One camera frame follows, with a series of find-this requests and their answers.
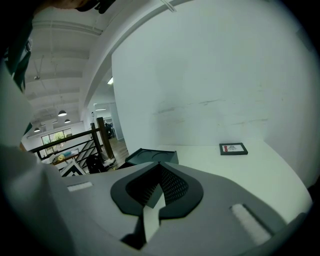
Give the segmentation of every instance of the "wooden floor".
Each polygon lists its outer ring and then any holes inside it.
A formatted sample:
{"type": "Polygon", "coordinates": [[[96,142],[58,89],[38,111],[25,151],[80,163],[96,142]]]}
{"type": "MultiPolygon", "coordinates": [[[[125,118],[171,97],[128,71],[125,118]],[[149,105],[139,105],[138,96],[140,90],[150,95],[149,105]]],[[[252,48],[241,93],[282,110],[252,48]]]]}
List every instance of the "wooden floor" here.
{"type": "Polygon", "coordinates": [[[117,138],[111,138],[109,141],[116,160],[113,167],[118,169],[125,163],[126,157],[129,156],[127,145],[124,139],[118,141],[117,138]]]}

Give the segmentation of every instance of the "tabletop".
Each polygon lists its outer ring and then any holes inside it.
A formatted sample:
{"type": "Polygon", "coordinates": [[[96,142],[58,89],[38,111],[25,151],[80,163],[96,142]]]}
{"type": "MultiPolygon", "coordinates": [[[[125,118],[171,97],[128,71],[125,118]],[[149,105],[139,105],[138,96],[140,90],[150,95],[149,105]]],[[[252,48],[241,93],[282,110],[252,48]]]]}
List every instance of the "tabletop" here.
{"type": "Polygon", "coordinates": [[[179,165],[228,178],[264,201],[287,222],[307,213],[311,197],[286,161],[263,140],[243,143],[248,155],[220,155],[216,146],[160,145],[177,151],[179,165]]]}

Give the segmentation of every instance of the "picture frame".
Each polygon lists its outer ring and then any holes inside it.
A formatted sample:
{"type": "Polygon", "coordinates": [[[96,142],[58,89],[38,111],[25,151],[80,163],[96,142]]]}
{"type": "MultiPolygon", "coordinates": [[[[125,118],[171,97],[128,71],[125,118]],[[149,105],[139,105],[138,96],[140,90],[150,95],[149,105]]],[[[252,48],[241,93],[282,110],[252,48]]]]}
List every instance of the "picture frame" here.
{"type": "Polygon", "coordinates": [[[222,143],[219,144],[221,156],[241,156],[248,155],[248,151],[243,143],[222,143]]]}

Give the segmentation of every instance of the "tree outside window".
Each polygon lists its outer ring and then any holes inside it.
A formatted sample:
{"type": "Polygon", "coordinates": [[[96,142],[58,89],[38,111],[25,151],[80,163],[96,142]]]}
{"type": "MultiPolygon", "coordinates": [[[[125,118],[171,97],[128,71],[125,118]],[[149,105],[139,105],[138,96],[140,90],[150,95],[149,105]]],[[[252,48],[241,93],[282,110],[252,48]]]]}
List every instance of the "tree outside window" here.
{"type": "MultiPolygon", "coordinates": [[[[56,142],[59,141],[61,139],[67,138],[72,136],[72,132],[71,129],[66,129],[66,130],[61,130],[55,133],[51,133],[49,135],[43,136],[41,137],[42,139],[42,143],[43,145],[49,144],[51,142],[56,142]]],[[[65,142],[62,142],[60,144],[48,147],[45,149],[45,152],[47,155],[51,155],[57,151],[59,151],[63,146],[64,146],[65,142]]]]}

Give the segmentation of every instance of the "white ceiling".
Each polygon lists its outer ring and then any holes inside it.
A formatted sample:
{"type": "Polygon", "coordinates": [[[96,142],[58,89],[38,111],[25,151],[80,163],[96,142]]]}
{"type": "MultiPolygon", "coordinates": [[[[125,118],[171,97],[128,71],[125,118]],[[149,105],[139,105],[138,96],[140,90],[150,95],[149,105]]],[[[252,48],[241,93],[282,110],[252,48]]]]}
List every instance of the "white ceiling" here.
{"type": "Polygon", "coordinates": [[[25,74],[25,95],[34,110],[32,124],[57,119],[60,110],[70,113],[66,118],[72,117],[72,122],[80,120],[79,96],[90,51],[129,2],[117,0],[102,15],[94,9],[79,12],[48,8],[35,17],[30,36],[31,58],[25,74]]]}

